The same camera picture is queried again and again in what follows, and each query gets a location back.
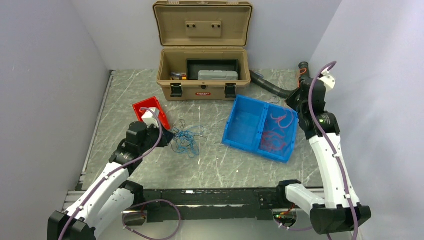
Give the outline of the blue two-compartment plastic bin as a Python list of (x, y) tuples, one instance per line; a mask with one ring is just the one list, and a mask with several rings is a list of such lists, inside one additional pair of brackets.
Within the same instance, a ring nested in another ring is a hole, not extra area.
[(287, 163), (295, 148), (298, 122), (297, 112), (290, 108), (237, 95), (221, 142)]

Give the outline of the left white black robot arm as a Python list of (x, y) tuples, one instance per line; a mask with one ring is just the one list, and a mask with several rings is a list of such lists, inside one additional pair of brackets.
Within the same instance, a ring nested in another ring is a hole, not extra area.
[(144, 188), (129, 177), (143, 158), (155, 148), (167, 147), (173, 138), (161, 123), (132, 122), (88, 190), (66, 210), (50, 216), (47, 239), (97, 240), (118, 214), (139, 209), (145, 201)]

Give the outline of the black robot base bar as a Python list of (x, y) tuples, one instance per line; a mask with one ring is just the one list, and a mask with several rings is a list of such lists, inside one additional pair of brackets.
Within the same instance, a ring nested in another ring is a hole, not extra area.
[(283, 202), (274, 187), (144, 189), (124, 210), (130, 226), (181, 220), (254, 219), (292, 226), (298, 208)]

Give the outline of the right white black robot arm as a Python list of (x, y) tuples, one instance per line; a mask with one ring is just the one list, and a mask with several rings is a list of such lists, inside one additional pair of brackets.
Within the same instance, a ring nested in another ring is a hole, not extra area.
[(356, 240), (359, 227), (371, 218), (372, 212), (369, 206), (361, 204), (350, 181), (337, 118), (325, 110), (326, 93), (322, 81), (302, 80), (286, 100), (286, 104), (297, 112), (299, 126), (315, 154), (324, 197), (299, 180), (284, 180), (277, 186), (275, 200), (282, 208), (291, 204), (301, 208), (319, 235), (350, 232)]

